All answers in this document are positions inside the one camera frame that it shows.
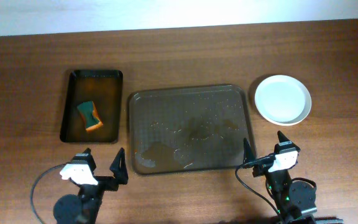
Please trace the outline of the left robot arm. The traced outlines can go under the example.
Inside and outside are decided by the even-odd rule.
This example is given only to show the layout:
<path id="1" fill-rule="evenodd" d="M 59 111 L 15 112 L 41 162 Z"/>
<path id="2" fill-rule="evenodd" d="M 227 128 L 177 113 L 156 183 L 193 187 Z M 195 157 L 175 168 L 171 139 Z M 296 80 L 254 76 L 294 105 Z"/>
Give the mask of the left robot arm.
<path id="1" fill-rule="evenodd" d="M 126 167 L 125 150 L 121 148 L 110 165 L 112 176 L 94 175 L 96 163 L 87 148 L 76 154 L 60 171 L 63 180 L 69 180 L 79 192 L 62 196 L 53 207 L 57 223 L 95 224 L 103 195 L 106 191 L 116 192 L 120 185 L 129 180 Z"/>

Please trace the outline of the pale green plate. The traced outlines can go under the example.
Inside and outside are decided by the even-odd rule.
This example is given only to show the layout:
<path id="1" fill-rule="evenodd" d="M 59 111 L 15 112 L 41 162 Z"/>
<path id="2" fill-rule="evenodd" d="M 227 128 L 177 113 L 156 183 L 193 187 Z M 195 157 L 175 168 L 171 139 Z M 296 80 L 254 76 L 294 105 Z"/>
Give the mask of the pale green plate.
<path id="1" fill-rule="evenodd" d="M 302 122 L 312 108 L 307 87 L 287 75 L 272 75 L 262 80 L 255 90 L 254 103 L 263 118 L 280 126 Z"/>

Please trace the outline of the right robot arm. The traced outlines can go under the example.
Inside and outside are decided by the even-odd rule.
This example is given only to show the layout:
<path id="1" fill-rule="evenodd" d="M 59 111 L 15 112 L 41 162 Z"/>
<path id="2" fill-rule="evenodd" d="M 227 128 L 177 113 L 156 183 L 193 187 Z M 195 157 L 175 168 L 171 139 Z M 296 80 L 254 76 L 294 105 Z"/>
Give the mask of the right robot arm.
<path id="1" fill-rule="evenodd" d="M 301 149 L 289 140 L 281 131 L 277 132 L 278 143 L 273 153 L 256 158 L 247 139 L 244 139 L 244 160 L 236 167 L 237 180 L 253 194 L 267 202 L 277 215 L 277 223 L 344 223 L 339 218 L 315 218 L 317 212 L 314 181 L 302 177 L 290 177 L 289 170 L 298 162 Z M 238 175 L 239 169 L 252 169 L 254 177 L 265 177 L 265 188 L 273 199 L 266 197 L 249 187 Z"/>

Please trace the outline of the green and orange sponge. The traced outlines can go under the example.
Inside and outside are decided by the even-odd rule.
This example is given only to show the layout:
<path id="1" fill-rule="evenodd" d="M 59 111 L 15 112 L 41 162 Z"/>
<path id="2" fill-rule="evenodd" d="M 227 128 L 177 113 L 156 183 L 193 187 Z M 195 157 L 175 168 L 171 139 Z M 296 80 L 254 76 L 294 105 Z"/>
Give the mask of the green and orange sponge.
<path id="1" fill-rule="evenodd" d="M 85 130 L 87 133 L 99 129 L 103 126 L 103 122 L 99 117 L 98 111 L 93 101 L 83 102 L 76 108 L 84 122 Z"/>

